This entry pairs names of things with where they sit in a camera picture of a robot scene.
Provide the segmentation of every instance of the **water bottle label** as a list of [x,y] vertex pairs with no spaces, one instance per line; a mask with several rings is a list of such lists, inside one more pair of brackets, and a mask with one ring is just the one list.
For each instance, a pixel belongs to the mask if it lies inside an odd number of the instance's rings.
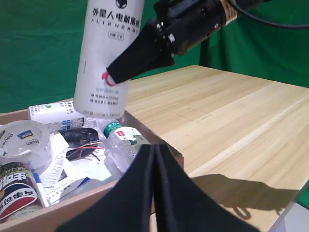
[[108,138],[108,136],[110,135],[110,133],[111,133],[114,129],[118,128],[118,127],[122,127],[122,125],[121,125],[119,122],[111,122],[111,123],[107,124],[107,126],[105,127],[104,132],[103,132],[104,136],[105,136],[106,138]]
[[147,139],[133,127],[121,127],[114,131],[114,134],[122,141],[122,144],[133,154],[137,154],[140,146],[150,144]]

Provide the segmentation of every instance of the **white bottle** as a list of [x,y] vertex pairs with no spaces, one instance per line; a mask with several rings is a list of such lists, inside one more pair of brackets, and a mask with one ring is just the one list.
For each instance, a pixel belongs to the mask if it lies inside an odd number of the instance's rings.
[[28,116],[32,121],[45,124],[50,133],[82,127],[86,122],[86,117],[74,110],[73,101],[30,106]]
[[99,122],[104,136],[107,138],[108,155],[113,159],[119,171],[124,173],[142,144],[150,144],[144,136],[133,127],[123,127],[117,120]]
[[136,39],[144,0],[88,0],[74,108],[95,118],[120,118],[129,81],[114,85],[106,68]]

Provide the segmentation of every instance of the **plastic water bottle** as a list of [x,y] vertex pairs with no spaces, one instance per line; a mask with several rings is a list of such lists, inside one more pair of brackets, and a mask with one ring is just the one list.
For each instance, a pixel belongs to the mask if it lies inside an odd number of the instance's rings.
[[137,38],[143,8],[144,0],[88,0],[73,103],[77,112],[95,118],[124,114],[129,81],[115,84],[106,68]]
[[100,120],[100,128],[107,138],[108,153],[120,172],[124,173],[142,144],[150,144],[144,136],[133,127],[124,127],[117,120]]

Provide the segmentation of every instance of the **alienergy drink bottle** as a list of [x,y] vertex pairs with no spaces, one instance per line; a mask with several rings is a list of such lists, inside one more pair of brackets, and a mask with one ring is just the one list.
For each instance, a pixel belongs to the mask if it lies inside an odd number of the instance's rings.
[[144,0],[88,0],[74,109],[88,117],[120,118],[128,81],[114,84],[106,68],[136,39]]

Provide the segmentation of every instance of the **robotic arm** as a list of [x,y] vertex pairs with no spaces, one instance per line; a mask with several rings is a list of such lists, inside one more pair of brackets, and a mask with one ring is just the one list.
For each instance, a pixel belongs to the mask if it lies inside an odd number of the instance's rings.
[[[175,55],[183,56],[240,16],[230,1],[160,0],[154,5],[157,20],[146,22],[136,40],[107,72],[118,84],[143,72],[173,65]],[[237,5],[248,10],[262,2],[264,0],[238,0]]]

